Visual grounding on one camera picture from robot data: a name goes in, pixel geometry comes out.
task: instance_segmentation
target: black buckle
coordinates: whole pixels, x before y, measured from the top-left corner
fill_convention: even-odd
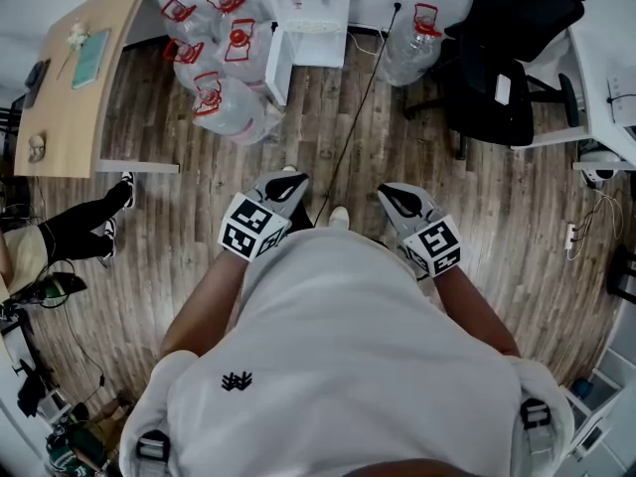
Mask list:
[[[537,415],[543,415],[543,418],[537,419]],[[524,422],[524,429],[534,429],[542,425],[550,425],[553,416],[550,407],[539,399],[531,397],[526,399],[521,405],[521,419]]]
[[[167,464],[170,457],[170,438],[159,429],[142,434],[137,441],[137,457]]]

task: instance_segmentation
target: power plug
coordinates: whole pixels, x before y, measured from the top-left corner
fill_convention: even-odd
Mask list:
[[[574,246],[574,223],[567,223],[565,232],[565,250],[570,250]]]

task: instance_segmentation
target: paper on desk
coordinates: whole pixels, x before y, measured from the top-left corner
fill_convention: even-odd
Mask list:
[[[636,94],[636,67],[611,71],[607,82],[612,98],[627,93]],[[614,122],[622,127],[636,125],[636,97],[621,97],[613,100],[611,104]]]

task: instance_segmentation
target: beige shirt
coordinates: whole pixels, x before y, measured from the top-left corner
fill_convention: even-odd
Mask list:
[[[8,286],[0,275],[0,303],[35,281],[48,262],[47,247],[38,227],[7,232],[4,240],[7,242],[14,275]]]

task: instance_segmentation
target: sneaker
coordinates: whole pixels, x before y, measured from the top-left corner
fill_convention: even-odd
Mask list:
[[[130,186],[130,198],[128,198],[128,201],[125,204],[123,204],[123,208],[132,209],[135,206],[135,202],[136,202],[135,195],[137,191],[136,189],[137,181],[135,179],[135,174],[130,171],[124,171],[121,174],[121,180]]]
[[[329,228],[337,230],[349,229],[349,211],[344,207],[336,207],[329,216]]]
[[[106,224],[103,227],[103,235],[112,240],[112,251],[108,252],[102,258],[112,258],[115,256],[116,247],[115,247],[115,236],[117,235],[117,223],[114,218],[110,218],[106,221]]]

